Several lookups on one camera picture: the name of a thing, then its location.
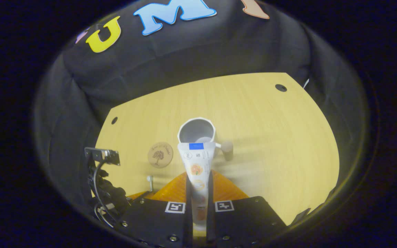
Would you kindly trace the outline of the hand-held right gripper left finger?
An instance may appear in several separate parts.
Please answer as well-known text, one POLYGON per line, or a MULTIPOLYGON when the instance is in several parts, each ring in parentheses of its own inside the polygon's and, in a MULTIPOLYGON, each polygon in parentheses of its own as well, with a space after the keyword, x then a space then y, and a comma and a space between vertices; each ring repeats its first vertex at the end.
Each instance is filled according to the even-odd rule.
POLYGON ((138 196, 120 215, 118 233, 145 248, 191 248, 191 193, 184 172, 158 192, 138 196))

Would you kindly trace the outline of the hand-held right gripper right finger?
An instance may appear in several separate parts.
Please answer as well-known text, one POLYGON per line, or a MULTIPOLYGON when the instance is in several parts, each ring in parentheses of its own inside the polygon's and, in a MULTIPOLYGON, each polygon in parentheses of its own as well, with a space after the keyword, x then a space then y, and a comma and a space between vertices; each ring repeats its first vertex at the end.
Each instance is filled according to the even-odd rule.
POLYGON ((209 179, 207 242, 214 247, 267 247, 287 230, 263 197, 248 197, 217 171, 209 179))

